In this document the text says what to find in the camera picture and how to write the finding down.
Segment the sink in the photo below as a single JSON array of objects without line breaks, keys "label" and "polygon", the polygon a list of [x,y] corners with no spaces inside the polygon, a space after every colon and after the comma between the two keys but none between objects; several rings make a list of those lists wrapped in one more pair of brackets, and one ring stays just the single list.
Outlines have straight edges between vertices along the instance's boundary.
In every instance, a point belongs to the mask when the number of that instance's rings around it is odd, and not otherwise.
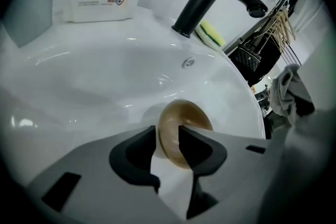
[{"label": "sink", "polygon": [[215,132],[265,138],[259,105],[225,54],[137,8],[122,22],[53,25],[24,47],[2,38],[2,152],[26,186],[75,147],[156,125],[194,102]]}]

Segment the hanging towel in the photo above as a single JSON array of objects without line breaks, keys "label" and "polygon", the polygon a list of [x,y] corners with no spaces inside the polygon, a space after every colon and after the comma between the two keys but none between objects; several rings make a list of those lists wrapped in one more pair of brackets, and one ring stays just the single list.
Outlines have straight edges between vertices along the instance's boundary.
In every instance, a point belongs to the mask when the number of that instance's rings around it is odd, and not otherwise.
[{"label": "hanging towel", "polygon": [[297,71],[299,65],[291,64],[273,79],[270,88],[270,106],[278,115],[285,116],[291,125],[295,121],[314,111],[306,87],[303,85]]}]

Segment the sponge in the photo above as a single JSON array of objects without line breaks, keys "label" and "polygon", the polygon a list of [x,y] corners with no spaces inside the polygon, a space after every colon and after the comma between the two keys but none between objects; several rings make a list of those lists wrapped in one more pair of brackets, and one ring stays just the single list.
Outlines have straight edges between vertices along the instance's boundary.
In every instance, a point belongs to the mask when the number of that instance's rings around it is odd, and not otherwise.
[{"label": "sponge", "polygon": [[200,24],[202,30],[204,33],[217,45],[219,46],[224,46],[225,45],[225,40],[223,37],[216,31],[216,29],[207,21],[203,20],[201,21]]}]

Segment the brown bowl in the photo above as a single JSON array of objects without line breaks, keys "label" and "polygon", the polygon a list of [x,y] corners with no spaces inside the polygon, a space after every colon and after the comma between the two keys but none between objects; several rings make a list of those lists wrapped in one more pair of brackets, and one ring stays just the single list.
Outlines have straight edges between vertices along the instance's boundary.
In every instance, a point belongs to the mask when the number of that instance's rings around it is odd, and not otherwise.
[{"label": "brown bowl", "polygon": [[212,131],[212,125],[204,111],[193,102],[176,100],[169,103],[159,119],[159,139],[168,159],[178,167],[190,169],[178,147],[179,126],[191,125]]}]

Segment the shield logo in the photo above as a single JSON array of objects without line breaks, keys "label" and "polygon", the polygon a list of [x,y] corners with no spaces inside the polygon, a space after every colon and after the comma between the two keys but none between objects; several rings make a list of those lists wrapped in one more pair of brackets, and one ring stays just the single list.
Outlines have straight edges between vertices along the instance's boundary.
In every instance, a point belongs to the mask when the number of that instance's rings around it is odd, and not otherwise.
[{"label": "shield logo", "polygon": [[120,6],[120,5],[124,2],[124,0],[114,0],[114,2],[115,2],[118,6]]}]

